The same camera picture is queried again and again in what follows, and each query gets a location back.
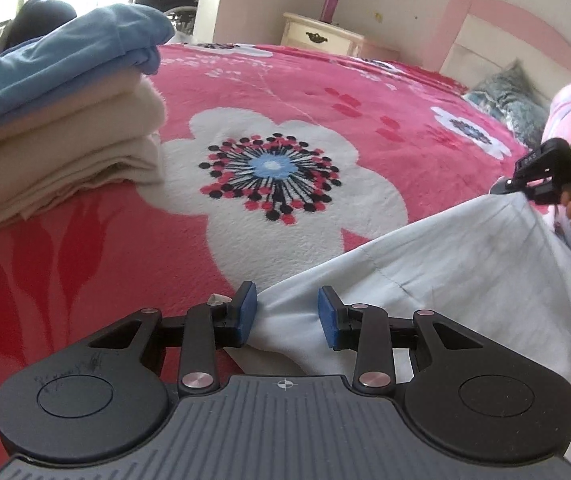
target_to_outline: folded blue cloth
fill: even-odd
[[[152,7],[115,4],[66,23],[0,56],[0,126],[122,68],[156,73],[157,45],[174,35]]]

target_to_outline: beige cloth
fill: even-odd
[[[0,225],[57,205],[80,189],[162,180],[163,99],[146,78],[115,96],[0,142]]]
[[[53,123],[111,97],[132,92],[140,83],[141,77],[139,70],[134,67],[120,70],[45,108],[40,108],[3,124],[0,126],[0,141]]]

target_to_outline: nightstand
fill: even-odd
[[[380,61],[396,61],[399,58],[398,51],[361,34],[289,12],[283,17],[285,29],[281,44],[284,46]]]

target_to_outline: ribbed gray surface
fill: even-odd
[[[182,400],[147,444],[111,463],[49,470],[12,460],[0,480],[571,480],[553,458],[522,468],[458,462],[425,445],[393,404],[351,393],[337,376],[234,376]]]

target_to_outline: black dot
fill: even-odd
[[[271,222],[276,222],[280,216],[281,215],[279,214],[279,212],[275,211],[274,209],[270,209],[270,211],[265,213],[265,218],[267,218]]]

